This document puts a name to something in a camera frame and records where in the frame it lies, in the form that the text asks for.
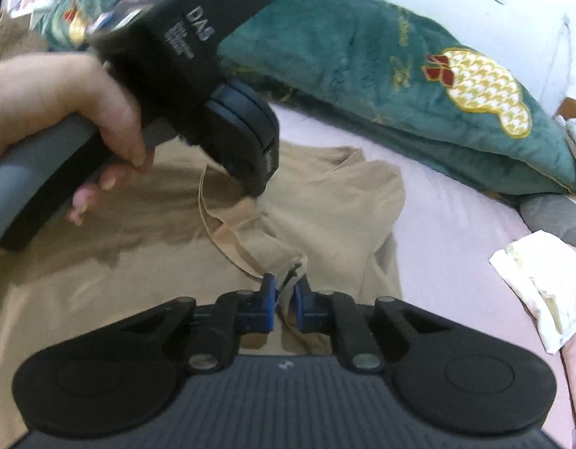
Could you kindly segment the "person left hand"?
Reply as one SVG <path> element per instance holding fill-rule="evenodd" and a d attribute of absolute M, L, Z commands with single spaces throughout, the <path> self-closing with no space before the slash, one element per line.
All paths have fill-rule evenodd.
<path fill-rule="evenodd" d="M 117 155 L 96 183 L 84 183 L 74 193 L 67 217 L 79 226 L 106 192 L 150 169 L 154 151 L 143 139 L 140 107 L 87 54 L 35 53 L 0 62 L 0 159 L 17 142 L 72 114 L 96 124 Z"/>

